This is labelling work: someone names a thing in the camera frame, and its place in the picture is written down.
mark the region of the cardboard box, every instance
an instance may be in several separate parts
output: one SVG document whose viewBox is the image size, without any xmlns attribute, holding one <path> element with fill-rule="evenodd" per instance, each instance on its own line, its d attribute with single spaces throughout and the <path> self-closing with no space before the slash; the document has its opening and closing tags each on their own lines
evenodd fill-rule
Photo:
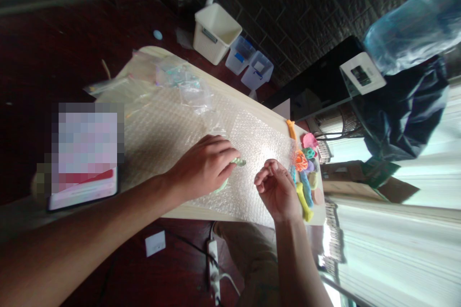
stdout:
<svg viewBox="0 0 461 307">
<path fill-rule="evenodd" d="M 321 167 L 322 179 L 330 181 L 362 181 L 362 161 L 332 163 Z"/>
<path fill-rule="evenodd" d="M 419 191 L 419 188 L 409 183 L 391 177 L 385 185 L 378 188 L 379 193 L 384 195 L 390 202 L 402 204 L 405 200 Z"/>
<path fill-rule="evenodd" d="M 323 192 L 327 195 L 355 196 L 361 199 L 373 199 L 378 201 L 387 201 L 377 190 L 367 184 L 352 181 L 323 181 Z"/>
<path fill-rule="evenodd" d="M 322 165 L 324 193 L 402 203 L 419 191 L 419 188 L 391 177 L 398 168 L 394 163 L 374 158 L 366 163 L 349 161 Z"/>
</svg>

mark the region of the curtain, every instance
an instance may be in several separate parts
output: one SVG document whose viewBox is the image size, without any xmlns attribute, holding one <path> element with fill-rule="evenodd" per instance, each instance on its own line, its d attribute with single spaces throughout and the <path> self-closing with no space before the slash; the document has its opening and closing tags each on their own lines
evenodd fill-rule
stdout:
<svg viewBox="0 0 461 307">
<path fill-rule="evenodd" d="M 363 139 L 328 145 L 332 163 L 371 156 Z M 394 177 L 420 188 L 403 205 L 331 198 L 346 259 L 337 264 L 336 284 L 372 306 L 459 307 L 460 85 L 450 88 L 441 123 L 422 154 L 396 164 L 401 168 Z"/>
<path fill-rule="evenodd" d="M 336 283 L 378 307 L 461 306 L 461 211 L 331 198 L 346 263 Z"/>
</svg>

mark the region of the finger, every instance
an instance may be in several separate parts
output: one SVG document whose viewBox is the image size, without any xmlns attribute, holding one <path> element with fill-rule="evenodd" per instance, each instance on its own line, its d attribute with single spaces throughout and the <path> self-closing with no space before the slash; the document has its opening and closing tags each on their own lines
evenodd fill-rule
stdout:
<svg viewBox="0 0 461 307">
<path fill-rule="evenodd" d="M 205 145 L 208 145 L 208 144 L 212 144 L 214 142 L 220 142 L 222 140 L 225 140 L 225 138 L 221 135 L 217 135 L 217 136 L 211 136 L 211 138 L 209 138 L 206 142 L 204 142 Z"/>
<path fill-rule="evenodd" d="M 291 174 L 287 170 L 285 170 L 283 173 L 287 177 L 288 181 L 291 182 L 292 186 L 296 189 L 296 185 L 294 184 L 293 177 L 291 176 Z"/>
<path fill-rule="evenodd" d="M 240 152 L 237 149 L 231 147 L 229 149 L 221 151 L 219 155 L 221 155 L 222 157 L 222 167 L 220 168 L 224 169 L 224 167 L 227 166 L 232 160 L 240 157 Z"/>
<path fill-rule="evenodd" d="M 264 182 L 262 182 L 260 185 L 257 185 L 256 189 L 258 190 L 259 194 L 263 194 L 266 191 L 266 189 L 264 188 Z"/>
<path fill-rule="evenodd" d="M 212 136 L 211 134 L 207 134 L 205 137 L 203 137 L 202 139 L 200 139 L 200 140 L 196 143 L 196 145 L 200 145 L 200 144 L 206 142 L 207 140 L 209 140 L 209 139 L 212 138 L 212 137 L 213 137 L 213 136 Z"/>
<path fill-rule="evenodd" d="M 278 165 L 278 162 L 271 162 L 270 166 L 275 179 L 281 186 L 284 187 L 283 190 L 288 191 L 293 189 L 293 180 L 287 170 L 283 168 L 282 165 Z"/>
<path fill-rule="evenodd" d="M 222 182 L 224 182 L 225 179 L 231 176 L 232 170 L 234 170 L 236 166 L 237 165 L 235 163 L 228 164 L 218 175 L 218 180 L 222 180 Z"/>
<path fill-rule="evenodd" d="M 207 146 L 212 146 L 214 152 L 220 153 L 222 151 L 225 151 L 225 150 L 231 148 L 232 144 L 231 144 L 230 141 L 224 139 L 224 140 L 221 140 L 221 141 L 218 141 L 218 142 L 213 142 L 211 144 L 208 144 Z"/>
<path fill-rule="evenodd" d="M 268 159 L 265 163 L 264 163 L 264 166 L 265 167 L 269 167 L 271 164 L 273 163 L 276 163 L 276 167 L 277 169 L 284 169 L 284 170 L 287 170 L 279 161 L 277 161 L 276 159 L 273 159 L 273 158 L 270 158 Z"/>
<path fill-rule="evenodd" d="M 260 185 L 264 178 L 269 176 L 270 170 L 269 168 L 262 168 L 259 173 L 255 176 L 255 185 Z"/>
</svg>

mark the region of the plastic storage box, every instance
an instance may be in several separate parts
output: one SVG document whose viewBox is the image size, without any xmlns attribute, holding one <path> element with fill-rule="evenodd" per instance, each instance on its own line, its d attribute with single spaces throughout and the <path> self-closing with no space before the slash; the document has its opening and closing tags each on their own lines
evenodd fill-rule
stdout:
<svg viewBox="0 0 461 307">
<path fill-rule="evenodd" d="M 213 65 L 218 65 L 242 27 L 218 4 L 195 14 L 194 49 Z"/>
<path fill-rule="evenodd" d="M 242 83 L 256 90 L 262 84 L 270 80 L 270 76 L 274 70 L 274 65 L 264 56 L 259 50 L 253 55 L 250 61 L 250 66 L 243 74 Z"/>
<path fill-rule="evenodd" d="M 245 67 L 248 66 L 255 52 L 256 49 L 251 45 L 251 43 L 242 36 L 239 36 L 230 46 L 230 53 L 227 56 L 226 67 L 236 75 L 239 75 Z"/>
</svg>

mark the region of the black garbage bag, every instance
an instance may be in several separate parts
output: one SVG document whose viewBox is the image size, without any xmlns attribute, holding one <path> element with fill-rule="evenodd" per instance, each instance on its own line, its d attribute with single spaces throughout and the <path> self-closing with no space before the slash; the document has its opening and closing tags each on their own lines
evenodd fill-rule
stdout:
<svg viewBox="0 0 461 307">
<path fill-rule="evenodd" d="M 367 129 L 365 143 L 373 156 L 387 161 L 417 158 L 424 150 L 447 105 L 445 62 L 432 59 L 385 76 L 387 85 L 358 100 Z"/>
</svg>

